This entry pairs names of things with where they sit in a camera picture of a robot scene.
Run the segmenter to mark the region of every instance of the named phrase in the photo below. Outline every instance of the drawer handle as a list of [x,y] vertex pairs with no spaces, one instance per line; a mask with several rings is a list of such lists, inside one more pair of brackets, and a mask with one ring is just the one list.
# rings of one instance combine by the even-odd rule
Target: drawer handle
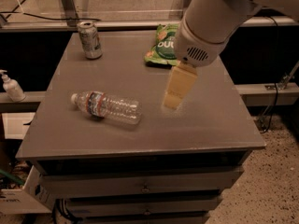
[[151,212],[150,212],[149,210],[146,210],[146,211],[143,213],[144,216],[149,216],[150,214],[151,214]]
[[150,189],[148,188],[147,185],[145,185],[145,186],[143,187],[143,189],[141,190],[141,192],[142,192],[142,193],[148,193],[148,192],[150,192]]

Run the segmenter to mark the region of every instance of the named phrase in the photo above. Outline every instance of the plastic bottle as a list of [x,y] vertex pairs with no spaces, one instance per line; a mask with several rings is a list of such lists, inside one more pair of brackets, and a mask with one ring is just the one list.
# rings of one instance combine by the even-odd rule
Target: plastic bottle
[[141,108],[138,101],[108,95],[100,91],[74,93],[71,101],[81,111],[97,117],[128,124],[137,124],[141,118]]
[[26,95],[21,89],[18,81],[11,79],[5,74],[6,70],[0,70],[1,78],[3,79],[3,89],[7,92],[7,95],[14,102],[19,102],[25,99]]

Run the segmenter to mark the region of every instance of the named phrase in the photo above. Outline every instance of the aluminum can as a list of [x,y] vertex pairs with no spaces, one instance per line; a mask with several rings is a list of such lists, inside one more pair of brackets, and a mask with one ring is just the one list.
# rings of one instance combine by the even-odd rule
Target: aluminum can
[[102,56],[100,37],[92,21],[82,21],[77,24],[78,34],[85,56],[88,59],[97,59]]

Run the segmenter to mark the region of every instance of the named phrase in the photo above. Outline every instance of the hand sanitizer bottle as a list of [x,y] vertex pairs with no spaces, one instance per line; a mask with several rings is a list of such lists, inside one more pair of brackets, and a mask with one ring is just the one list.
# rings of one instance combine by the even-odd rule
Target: hand sanitizer bottle
[[26,95],[21,89],[18,81],[11,79],[5,74],[6,70],[0,70],[1,78],[3,79],[3,89],[7,92],[7,95],[14,102],[19,102],[25,99]]

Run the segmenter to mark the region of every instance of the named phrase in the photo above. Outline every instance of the drawer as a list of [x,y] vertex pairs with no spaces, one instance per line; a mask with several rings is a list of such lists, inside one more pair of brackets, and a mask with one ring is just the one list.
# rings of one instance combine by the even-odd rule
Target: drawer
[[133,194],[228,189],[243,173],[242,167],[213,168],[206,173],[150,175],[63,175],[42,176],[43,185],[55,198],[68,199],[94,196],[120,196]]
[[84,219],[84,224],[204,224],[208,213],[178,213],[151,216],[94,217]]
[[221,202],[217,191],[158,193],[106,198],[72,199],[67,209],[75,217],[152,215],[214,210]]

